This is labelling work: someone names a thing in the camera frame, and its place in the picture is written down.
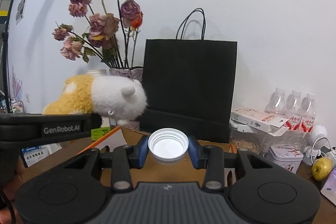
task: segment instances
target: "white fan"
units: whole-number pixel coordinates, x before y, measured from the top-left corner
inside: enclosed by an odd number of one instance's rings
[[[321,147],[325,145],[325,142],[330,145],[327,135],[327,130],[324,126],[317,124],[313,127],[308,137],[309,146],[305,147],[303,151],[305,152],[303,155],[304,163],[312,165],[316,157],[321,155]]]

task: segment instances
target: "gray vase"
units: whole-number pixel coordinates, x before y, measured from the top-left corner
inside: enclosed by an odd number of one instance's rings
[[[143,73],[143,67],[134,67],[132,69],[114,69],[114,68],[110,69],[110,75],[112,76],[128,77],[131,79],[138,80],[140,83],[142,83],[142,73]],[[140,122],[130,121],[130,123],[125,127],[137,131],[140,129]]]

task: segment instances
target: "yellow fruit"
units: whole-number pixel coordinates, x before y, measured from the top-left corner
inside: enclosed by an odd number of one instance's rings
[[[333,163],[326,157],[315,160],[311,167],[311,173],[317,181],[325,180],[333,169]]]

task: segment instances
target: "stuffed animal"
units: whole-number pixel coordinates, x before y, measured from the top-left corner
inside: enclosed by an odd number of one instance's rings
[[[76,75],[65,81],[61,97],[47,105],[43,114],[98,113],[125,126],[147,105],[138,80],[121,76]]]

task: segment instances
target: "white wall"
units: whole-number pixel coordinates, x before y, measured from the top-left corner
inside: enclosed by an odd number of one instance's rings
[[[20,0],[15,0],[17,7]],[[102,12],[99,0],[94,10]],[[238,41],[233,106],[263,109],[276,86],[316,94],[318,122],[333,128],[336,60],[336,0],[136,0],[144,13],[135,64],[141,65],[146,38],[173,38],[184,17],[202,7],[207,17],[207,39]],[[106,0],[116,12],[115,0]],[[23,80],[23,93],[30,94],[29,112],[41,112],[58,98],[67,77],[88,68],[105,68],[99,60],[86,65],[63,58],[61,42],[51,32],[68,23],[82,33],[85,19],[68,15],[68,0],[28,0],[25,17],[15,25],[11,17],[9,67]],[[200,28],[190,25],[188,38],[198,38]]]

